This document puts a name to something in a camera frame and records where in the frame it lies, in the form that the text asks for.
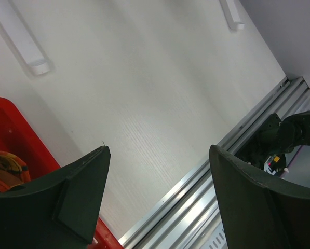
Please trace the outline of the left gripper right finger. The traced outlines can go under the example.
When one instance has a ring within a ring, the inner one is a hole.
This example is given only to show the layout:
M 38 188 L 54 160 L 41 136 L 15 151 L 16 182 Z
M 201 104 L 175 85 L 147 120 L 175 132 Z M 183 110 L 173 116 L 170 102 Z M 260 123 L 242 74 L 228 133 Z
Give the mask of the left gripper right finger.
M 209 160 L 228 248 L 310 248 L 310 188 L 218 145 L 210 146 Z

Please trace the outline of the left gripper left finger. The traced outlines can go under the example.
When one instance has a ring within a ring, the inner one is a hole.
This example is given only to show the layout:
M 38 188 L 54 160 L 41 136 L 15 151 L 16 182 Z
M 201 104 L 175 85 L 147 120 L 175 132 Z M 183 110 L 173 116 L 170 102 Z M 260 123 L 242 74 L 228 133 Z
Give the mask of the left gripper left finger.
M 45 176 L 0 192 L 0 248 L 87 248 L 111 153 L 101 146 Z

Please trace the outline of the orange camouflage trousers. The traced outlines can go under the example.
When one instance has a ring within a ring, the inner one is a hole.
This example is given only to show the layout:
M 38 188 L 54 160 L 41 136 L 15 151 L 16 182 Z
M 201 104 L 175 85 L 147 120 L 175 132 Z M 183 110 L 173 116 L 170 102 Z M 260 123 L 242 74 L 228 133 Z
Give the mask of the orange camouflage trousers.
M 27 164 L 14 154 L 0 151 L 0 192 L 31 180 Z

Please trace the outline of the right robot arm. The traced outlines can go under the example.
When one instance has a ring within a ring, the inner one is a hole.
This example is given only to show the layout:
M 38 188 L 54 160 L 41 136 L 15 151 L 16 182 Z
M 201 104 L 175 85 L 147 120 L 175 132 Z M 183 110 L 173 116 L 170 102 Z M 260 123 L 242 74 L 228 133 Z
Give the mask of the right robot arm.
M 271 175 L 287 171 L 285 154 L 310 146 L 310 111 L 280 119 L 271 114 L 236 152 L 240 160 Z

